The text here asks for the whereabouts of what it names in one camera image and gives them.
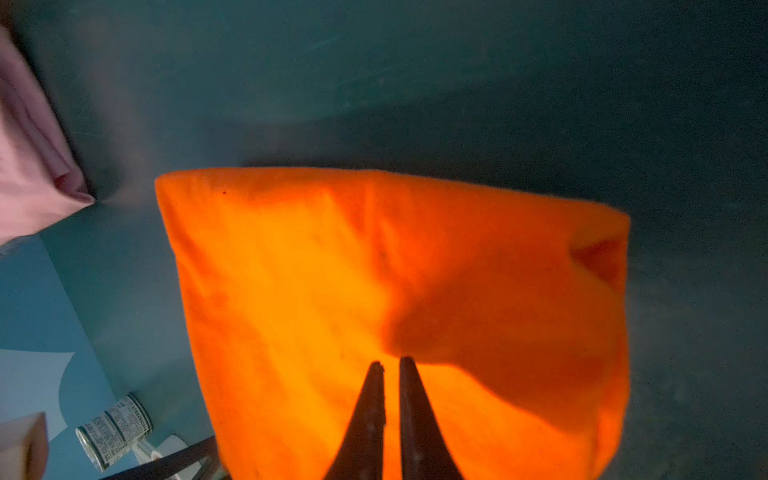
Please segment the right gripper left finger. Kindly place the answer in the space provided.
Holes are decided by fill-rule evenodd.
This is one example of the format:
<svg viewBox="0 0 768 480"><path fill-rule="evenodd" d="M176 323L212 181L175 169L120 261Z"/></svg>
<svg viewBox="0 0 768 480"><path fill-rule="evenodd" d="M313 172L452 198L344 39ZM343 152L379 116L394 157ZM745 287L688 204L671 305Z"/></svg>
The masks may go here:
<svg viewBox="0 0 768 480"><path fill-rule="evenodd" d="M381 480L386 410L384 368L370 364L339 450L325 480Z"/></svg>

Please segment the orange t shirt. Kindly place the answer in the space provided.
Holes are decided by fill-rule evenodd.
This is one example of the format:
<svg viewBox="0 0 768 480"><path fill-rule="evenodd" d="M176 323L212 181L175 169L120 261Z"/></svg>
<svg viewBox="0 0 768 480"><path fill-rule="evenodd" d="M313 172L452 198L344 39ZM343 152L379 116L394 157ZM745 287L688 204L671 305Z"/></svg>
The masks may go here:
<svg viewBox="0 0 768 480"><path fill-rule="evenodd" d="M365 373L415 360L467 479L595 479L629 398L629 217L372 170L216 168L155 182L190 348L236 479L319 479Z"/></svg>

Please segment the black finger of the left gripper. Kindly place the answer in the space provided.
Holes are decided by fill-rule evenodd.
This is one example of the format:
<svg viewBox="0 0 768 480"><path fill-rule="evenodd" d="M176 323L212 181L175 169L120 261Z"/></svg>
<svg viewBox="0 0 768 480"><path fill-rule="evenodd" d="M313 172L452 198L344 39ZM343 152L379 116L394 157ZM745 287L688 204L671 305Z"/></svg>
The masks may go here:
<svg viewBox="0 0 768 480"><path fill-rule="evenodd" d="M200 463L200 469L193 475L194 480L212 479L219 471L221 462L214 437L209 437L167 457L105 477L104 480L171 479L194 463Z"/></svg>

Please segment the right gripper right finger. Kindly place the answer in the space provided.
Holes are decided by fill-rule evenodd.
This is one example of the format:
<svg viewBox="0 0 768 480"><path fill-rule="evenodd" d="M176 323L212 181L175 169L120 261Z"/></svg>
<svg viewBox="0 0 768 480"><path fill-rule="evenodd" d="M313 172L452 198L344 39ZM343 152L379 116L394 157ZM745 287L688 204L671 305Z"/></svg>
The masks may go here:
<svg viewBox="0 0 768 480"><path fill-rule="evenodd" d="M399 361L399 407L402 479L462 480L411 357Z"/></svg>

